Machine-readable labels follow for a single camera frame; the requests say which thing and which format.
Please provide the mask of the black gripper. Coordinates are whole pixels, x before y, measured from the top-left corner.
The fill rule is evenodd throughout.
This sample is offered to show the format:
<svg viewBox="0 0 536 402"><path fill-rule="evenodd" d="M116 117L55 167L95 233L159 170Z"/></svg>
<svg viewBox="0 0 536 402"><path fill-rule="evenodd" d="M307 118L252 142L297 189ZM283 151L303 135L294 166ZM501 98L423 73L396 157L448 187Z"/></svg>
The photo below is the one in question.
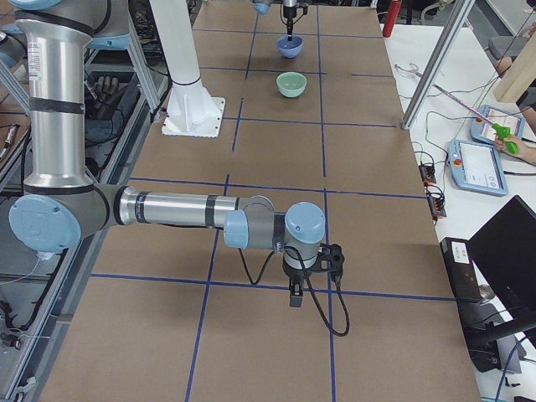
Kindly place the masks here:
<svg viewBox="0 0 536 402"><path fill-rule="evenodd" d="M308 270L297 269L288 265L285 261L282 263L283 271L289 278L289 293L290 301L289 307L301 307L303 300L303 288L302 285L306 281L306 278L311 276L311 272Z"/></svg>
<svg viewBox="0 0 536 402"><path fill-rule="evenodd" d="M282 0L282 13L286 19L287 40L293 38L293 18L297 16L297 0Z"/></svg>

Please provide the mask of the person hand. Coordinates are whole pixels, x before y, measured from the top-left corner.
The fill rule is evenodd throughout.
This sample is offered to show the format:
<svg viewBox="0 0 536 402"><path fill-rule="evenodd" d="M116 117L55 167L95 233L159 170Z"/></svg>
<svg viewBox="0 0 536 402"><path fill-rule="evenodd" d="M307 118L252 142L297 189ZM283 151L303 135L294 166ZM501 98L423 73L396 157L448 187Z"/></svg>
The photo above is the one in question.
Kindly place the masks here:
<svg viewBox="0 0 536 402"><path fill-rule="evenodd" d="M535 161L535 148L526 146L523 143L523 141L516 136L510 135L509 137L506 137L504 140L500 139L499 137L496 137L494 144L498 150L505 152L508 155L522 159L525 162ZM512 145L512 144L515 145L517 149L516 152L511 152L509 150L509 145Z"/></svg>

